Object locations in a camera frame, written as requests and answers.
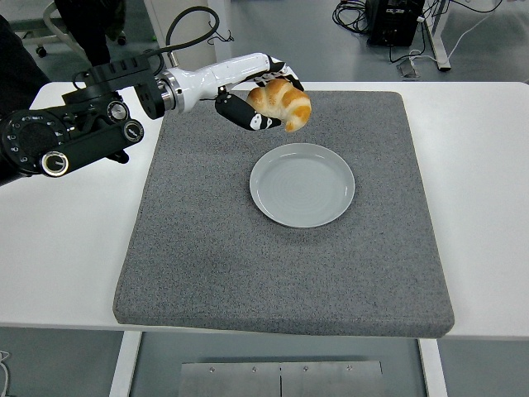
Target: white table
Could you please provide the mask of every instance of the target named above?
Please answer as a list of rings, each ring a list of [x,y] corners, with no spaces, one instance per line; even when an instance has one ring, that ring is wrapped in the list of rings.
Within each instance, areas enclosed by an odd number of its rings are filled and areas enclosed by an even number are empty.
[[[304,85],[401,93],[455,312],[446,337],[529,338],[529,87]],[[45,86],[34,108],[61,104],[71,89]],[[121,325],[112,314],[161,125],[141,111],[131,88],[122,95],[146,131],[127,150],[127,165],[105,159],[63,178],[34,176],[0,188],[0,326],[160,329]]]

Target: table leg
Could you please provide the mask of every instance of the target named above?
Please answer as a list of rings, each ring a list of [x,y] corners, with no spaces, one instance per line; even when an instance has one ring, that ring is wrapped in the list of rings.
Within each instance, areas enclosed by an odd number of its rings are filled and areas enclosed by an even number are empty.
[[[119,349],[109,397],[128,397],[130,394],[136,358],[140,349],[141,334],[140,331],[125,331],[123,333],[122,346]]]
[[[448,397],[436,339],[417,339],[428,397]]]
[[[449,0],[440,0],[439,5],[431,11],[430,16],[425,20],[431,48],[437,60],[437,68],[443,72],[451,69],[450,61],[448,60],[448,55],[446,54],[445,46],[441,39],[441,33],[445,29],[446,20],[450,12],[448,8],[449,2]]]

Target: black equipment box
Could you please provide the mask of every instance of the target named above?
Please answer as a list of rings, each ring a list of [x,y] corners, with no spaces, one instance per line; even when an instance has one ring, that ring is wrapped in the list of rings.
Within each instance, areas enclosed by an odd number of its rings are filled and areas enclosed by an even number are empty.
[[[408,47],[417,30],[425,0],[366,0],[368,45]]]

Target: gray ceramic plate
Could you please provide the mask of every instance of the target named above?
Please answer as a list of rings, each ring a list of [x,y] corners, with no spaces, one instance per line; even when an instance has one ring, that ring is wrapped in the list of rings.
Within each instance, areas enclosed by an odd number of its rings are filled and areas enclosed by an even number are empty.
[[[255,163],[250,192],[257,207],[289,227],[325,225],[349,207],[355,177],[334,151],[292,143],[269,151]]]

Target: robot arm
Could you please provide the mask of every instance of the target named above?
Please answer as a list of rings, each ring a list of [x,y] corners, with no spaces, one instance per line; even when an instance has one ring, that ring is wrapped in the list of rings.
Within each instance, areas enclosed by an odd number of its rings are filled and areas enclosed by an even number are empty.
[[[210,65],[194,72],[167,69],[160,82],[168,95],[165,109],[189,112],[202,99],[215,99],[215,109],[223,117],[248,130],[278,126],[281,121],[258,114],[248,103],[229,91],[243,81],[264,85],[271,79],[284,78],[303,91],[298,76],[282,61],[256,53]]]
[[[131,118],[117,90],[134,87],[152,119],[165,112],[189,112],[197,101],[215,100],[216,110],[248,130],[278,126],[229,91],[243,81],[275,78],[303,86],[282,61],[246,55],[188,72],[167,69],[154,77],[147,56],[99,65],[84,74],[86,88],[63,95],[64,106],[21,110],[0,120],[0,185],[23,176],[59,177],[103,157],[126,163],[124,149],[140,142],[143,126]]]

